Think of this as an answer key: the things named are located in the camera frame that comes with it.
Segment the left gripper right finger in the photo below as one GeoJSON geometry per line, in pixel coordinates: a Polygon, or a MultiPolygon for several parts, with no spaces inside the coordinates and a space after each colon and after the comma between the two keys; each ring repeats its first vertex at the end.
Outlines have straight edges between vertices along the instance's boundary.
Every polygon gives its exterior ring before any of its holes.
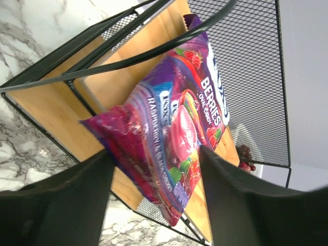
{"type": "Polygon", "coordinates": [[[199,159],[215,245],[327,245],[327,188],[275,185],[205,146],[199,159]]]}

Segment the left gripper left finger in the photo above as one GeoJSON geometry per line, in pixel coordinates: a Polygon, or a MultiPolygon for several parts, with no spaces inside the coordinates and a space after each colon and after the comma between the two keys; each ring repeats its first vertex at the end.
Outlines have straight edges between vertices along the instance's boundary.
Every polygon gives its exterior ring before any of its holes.
{"type": "Polygon", "coordinates": [[[106,151],[1,192],[1,245],[98,245],[114,163],[106,151]]]}

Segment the purple Fox's candy bag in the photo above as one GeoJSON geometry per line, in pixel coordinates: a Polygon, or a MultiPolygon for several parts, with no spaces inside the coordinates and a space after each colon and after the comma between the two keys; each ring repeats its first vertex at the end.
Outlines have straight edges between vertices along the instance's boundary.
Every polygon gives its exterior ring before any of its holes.
{"type": "Polygon", "coordinates": [[[168,51],[122,105],[81,123],[175,226],[201,177],[200,146],[215,150],[229,120],[203,32],[168,51]]]}

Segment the dark grape bunch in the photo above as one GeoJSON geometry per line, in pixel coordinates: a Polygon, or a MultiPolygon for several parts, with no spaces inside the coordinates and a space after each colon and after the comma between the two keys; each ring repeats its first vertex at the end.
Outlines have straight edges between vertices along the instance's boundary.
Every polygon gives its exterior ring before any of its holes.
{"type": "Polygon", "coordinates": [[[254,172],[256,167],[251,163],[252,156],[250,154],[250,148],[246,145],[240,145],[236,147],[236,151],[239,157],[238,167],[247,173],[254,172]]]}

